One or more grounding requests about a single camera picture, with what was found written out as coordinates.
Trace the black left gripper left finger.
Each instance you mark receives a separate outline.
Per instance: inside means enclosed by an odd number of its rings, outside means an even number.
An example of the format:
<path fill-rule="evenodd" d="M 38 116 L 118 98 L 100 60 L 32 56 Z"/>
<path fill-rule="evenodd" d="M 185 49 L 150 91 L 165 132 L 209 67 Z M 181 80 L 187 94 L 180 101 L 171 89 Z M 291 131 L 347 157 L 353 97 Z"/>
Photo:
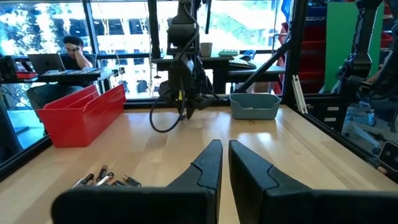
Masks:
<path fill-rule="evenodd" d="M 166 187 L 76 187 L 52 203 L 53 224 L 217 224 L 223 145 L 212 140 Z"/>

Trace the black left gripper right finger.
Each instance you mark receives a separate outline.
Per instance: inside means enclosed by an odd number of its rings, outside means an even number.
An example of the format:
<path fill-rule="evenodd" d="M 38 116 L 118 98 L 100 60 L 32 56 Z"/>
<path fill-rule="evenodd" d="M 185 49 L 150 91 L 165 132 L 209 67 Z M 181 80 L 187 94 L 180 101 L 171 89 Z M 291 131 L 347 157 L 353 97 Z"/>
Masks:
<path fill-rule="evenodd" d="M 241 224 L 398 224 L 398 192 L 312 189 L 237 140 L 229 178 Z"/>

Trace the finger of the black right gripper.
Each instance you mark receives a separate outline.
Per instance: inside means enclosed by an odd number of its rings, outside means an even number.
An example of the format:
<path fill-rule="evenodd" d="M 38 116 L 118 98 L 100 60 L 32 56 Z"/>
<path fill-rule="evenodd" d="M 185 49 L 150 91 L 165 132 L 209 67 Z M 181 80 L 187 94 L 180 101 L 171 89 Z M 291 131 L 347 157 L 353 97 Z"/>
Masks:
<path fill-rule="evenodd" d="M 184 91 L 172 91 L 170 94 L 170 102 L 177 108 L 181 118 L 187 118 L 184 113 L 186 97 Z"/>
<path fill-rule="evenodd" d="M 207 95 L 195 95 L 186 97 L 187 119 L 190 119 L 195 110 L 203 110 L 210 106 L 212 102 L 219 100 L 219 96 L 209 97 Z"/>

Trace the red plastic bin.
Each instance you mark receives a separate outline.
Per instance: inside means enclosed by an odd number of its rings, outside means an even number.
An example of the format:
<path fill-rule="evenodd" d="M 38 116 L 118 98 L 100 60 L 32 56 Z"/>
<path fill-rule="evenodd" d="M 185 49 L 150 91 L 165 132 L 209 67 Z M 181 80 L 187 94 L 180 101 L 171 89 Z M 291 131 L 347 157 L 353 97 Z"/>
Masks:
<path fill-rule="evenodd" d="M 55 147 L 87 147 L 124 111 L 123 85 L 103 94 L 94 85 L 37 110 Z"/>

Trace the dark grey desk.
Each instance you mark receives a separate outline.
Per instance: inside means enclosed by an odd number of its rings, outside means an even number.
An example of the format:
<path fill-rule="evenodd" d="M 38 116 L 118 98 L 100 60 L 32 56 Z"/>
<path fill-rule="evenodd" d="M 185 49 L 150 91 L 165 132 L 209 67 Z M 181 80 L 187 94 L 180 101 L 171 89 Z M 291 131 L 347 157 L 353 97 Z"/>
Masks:
<path fill-rule="evenodd" d="M 232 57 L 202 57 L 203 69 L 213 71 L 213 91 L 217 94 L 224 94 L 227 83 L 242 83 L 237 92 L 246 91 L 252 84 L 257 82 L 276 82 L 279 74 L 285 73 L 285 68 L 274 65 L 271 61 L 261 64 L 255 62 L 256 69 L 232 70 L 229 60 Z M 157 64 L 159 71 L 167 71 L 172 63 L 172 58 L 157 58 L 153 62 Z"/>

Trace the grey cup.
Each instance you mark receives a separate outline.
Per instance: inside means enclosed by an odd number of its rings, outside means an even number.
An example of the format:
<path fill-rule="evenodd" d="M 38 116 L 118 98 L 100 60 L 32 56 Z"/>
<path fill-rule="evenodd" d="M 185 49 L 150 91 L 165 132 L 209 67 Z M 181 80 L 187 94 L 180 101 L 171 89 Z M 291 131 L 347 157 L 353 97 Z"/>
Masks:
<path fill-rule="evenodd" d="M 212 53 L 213 43 L 212 42 L 202 42 L 200 43 L 200 56 L 210 57 Z"/>

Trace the blue-grey plastic tray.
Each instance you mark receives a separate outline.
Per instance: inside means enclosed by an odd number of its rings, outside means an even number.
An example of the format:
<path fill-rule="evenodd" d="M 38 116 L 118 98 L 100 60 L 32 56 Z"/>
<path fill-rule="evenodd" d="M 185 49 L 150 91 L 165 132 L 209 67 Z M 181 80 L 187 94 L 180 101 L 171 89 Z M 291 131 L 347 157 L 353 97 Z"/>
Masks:
<path fill-rule="evenodd" d="M 270 93 L 233 93 L 229 96 L 234 119 L 275 119 L 281 99 Z"/>

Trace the black keyboard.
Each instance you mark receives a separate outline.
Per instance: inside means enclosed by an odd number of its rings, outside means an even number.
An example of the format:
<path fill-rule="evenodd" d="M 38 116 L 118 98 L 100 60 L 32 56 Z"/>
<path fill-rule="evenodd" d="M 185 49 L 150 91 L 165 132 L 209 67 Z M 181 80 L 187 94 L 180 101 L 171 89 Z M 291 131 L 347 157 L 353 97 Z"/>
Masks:
<path fill-rule="evenodd" d="M 256 69 L 256 65 L 249 62 L 245 61 L 242 59 L 232 59 L 229 60 L 229 66 L 231 67 L 232 70 L 244 70 L 244 69 Z"/>

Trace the blue object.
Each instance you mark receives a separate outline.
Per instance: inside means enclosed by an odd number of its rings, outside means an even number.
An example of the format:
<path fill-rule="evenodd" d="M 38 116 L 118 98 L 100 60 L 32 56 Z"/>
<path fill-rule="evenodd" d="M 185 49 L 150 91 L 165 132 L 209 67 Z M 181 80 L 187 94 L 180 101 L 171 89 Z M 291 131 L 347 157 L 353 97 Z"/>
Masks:
<path fill-rule="evenodd" d="M 241 60 L 245 60 L 248 62 L 248 61 L 253 60 L 255 56 L 256 56 L 255 50 L 247 50 L 247 51 L 245 51 L 245 53 L 243 53 Z"/>

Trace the black drawer cabinet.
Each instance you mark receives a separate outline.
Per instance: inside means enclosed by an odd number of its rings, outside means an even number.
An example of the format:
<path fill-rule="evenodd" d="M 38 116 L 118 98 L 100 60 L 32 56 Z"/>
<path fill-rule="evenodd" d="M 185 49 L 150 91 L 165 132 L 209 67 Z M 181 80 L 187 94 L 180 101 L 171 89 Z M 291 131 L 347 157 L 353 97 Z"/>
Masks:
<path fill-rule="evenodd" d="M 341 133 L 348 105 L 342 100 L 321 100 L 311 103 L 308 112 L 330 129 Z"/>

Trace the person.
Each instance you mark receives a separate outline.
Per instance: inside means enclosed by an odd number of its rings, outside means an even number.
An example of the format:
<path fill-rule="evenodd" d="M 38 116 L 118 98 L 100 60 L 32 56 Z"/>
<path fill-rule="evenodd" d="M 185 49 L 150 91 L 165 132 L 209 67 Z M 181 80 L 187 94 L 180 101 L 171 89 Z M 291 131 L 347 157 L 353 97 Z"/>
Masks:
<path fill-rule="evenodd" d="M 83 53 L 83 40 L 76 36 L 65 36 L 63 38 L 66 54 L 61 55 L 64 67 L 67 70 L 83 70 L 93 68 L 96 60 L 93 56 Z M 29 88 L 26 91 L 28 100 L 34 110 L 43 108 L 47 103 L 79 91 L 93 82 L 57 82 L 56 84 L 45 84 Z"/>

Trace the black copper-top battery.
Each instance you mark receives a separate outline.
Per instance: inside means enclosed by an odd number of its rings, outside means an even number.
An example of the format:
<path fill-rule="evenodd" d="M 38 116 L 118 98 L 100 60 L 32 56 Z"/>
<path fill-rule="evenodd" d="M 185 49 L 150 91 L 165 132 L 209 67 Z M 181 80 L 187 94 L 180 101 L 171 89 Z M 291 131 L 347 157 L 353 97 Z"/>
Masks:
<path fill-rule="evenodd" d="M 378 170 L 380 173 L 386 175 L 387 170 L 381 165 L 380 162 L 378 162 L 375 158 L 370 158 L 367 160 L 367 163 L 370 164 L 373 168 Z"/>

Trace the computer keyboard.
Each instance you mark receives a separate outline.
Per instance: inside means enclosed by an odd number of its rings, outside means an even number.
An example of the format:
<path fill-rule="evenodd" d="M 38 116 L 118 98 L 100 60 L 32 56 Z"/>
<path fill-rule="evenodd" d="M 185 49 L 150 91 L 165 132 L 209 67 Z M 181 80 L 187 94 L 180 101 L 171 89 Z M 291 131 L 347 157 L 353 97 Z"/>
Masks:
<path fill-rule="evenodd" d="M 65 70 L 65 71 L 56 71 L 50 70 L 47 71 L 41 76 L 59 76 L 59 75 L 100 75 L 102 73 L 102 69 L 98 68 L 87 68 L 83 70 Z"/>

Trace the rack with red bins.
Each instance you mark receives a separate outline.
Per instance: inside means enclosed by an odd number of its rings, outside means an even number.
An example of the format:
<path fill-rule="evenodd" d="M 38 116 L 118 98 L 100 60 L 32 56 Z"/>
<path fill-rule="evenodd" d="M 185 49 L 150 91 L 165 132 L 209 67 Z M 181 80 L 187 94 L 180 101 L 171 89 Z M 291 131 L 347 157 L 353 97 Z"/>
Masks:
<path fill-rule="evenodd" d="M 284 44 L 289 29 L 290 0 L 282 0 L 280 8 L 285 16 L 285 22 L 281 23 L 278 41 Z M 299 79 L 304 93 L 318 93 L 323 87 L 325 77 L 325 53 L 326 53 L 326 3 L 315 3 L 309 0 L 304 26 L 302 52 L 300 54 Z M 284 74 L 279 74 L 280 81 L 274 83 L 276 94 L 282 93 Z"/>

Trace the black office desk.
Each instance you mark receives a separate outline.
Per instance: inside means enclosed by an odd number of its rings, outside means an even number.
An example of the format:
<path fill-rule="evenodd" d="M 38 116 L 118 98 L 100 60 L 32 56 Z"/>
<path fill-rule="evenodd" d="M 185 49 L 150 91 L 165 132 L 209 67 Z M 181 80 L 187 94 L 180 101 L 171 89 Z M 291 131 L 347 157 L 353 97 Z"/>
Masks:
<path fill-rule="evenodd" d="M 3 79 L 0 77 L 0 84 L 14 84 L 14 83 L 83 83 L 83 82 L 100 82 L 102 83 L 101 93 L 108 91 L 111 87 L 109 79 L 116 77 L 118 73 L 116 70 L 103 70 L 100 75 L 59 75 L 59 76 L 41 76 L 38 75 L 33 79 Z"/>

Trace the grey laptop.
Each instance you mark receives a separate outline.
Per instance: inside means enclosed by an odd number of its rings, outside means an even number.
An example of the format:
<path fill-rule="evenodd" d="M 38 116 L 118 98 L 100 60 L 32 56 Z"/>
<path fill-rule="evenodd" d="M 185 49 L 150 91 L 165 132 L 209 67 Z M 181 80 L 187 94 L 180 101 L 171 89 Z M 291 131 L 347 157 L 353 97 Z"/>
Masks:
<path fill-rule="evenodd" d="M 60 54 L 29 54 L 28 59 L 38 74 L 51 70 L 65 71 Z"/>

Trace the green board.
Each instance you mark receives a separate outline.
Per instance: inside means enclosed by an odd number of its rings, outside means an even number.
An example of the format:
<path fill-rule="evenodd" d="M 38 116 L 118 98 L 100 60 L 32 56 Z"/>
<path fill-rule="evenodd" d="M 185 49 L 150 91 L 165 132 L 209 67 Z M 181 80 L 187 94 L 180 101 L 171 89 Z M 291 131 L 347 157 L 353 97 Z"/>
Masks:
<path fill-rule="evenodd" d="M 379 67 L 384 3 L 377 8 L 369 45 L 372 60 L 370 75 Z M 358 8 L 354 2 L 329 2 L 326 14 L 325 78 L 321 93 L 329 93 L 338 82 L 336 73 L 351 53 Z"/>

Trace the silver aluminium bracket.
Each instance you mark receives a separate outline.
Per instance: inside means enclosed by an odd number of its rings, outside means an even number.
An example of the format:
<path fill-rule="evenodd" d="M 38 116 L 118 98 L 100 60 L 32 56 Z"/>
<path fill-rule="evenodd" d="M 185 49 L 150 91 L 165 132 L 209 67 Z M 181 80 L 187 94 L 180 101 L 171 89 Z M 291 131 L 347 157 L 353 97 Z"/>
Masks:
<path fill-rule="evenodd" d="M 298 75 L 292 75 L 292 86 L 294 89 L 294 95 L 295 95 L 295 100 L 297 104 L 298 110 L 302 114 L 307 114 L 308 109 L 307 109 L 307 104 L 305 102 L 305 98 L 303 95 L 302 87 L 300 84 L 300 79 Z"/>

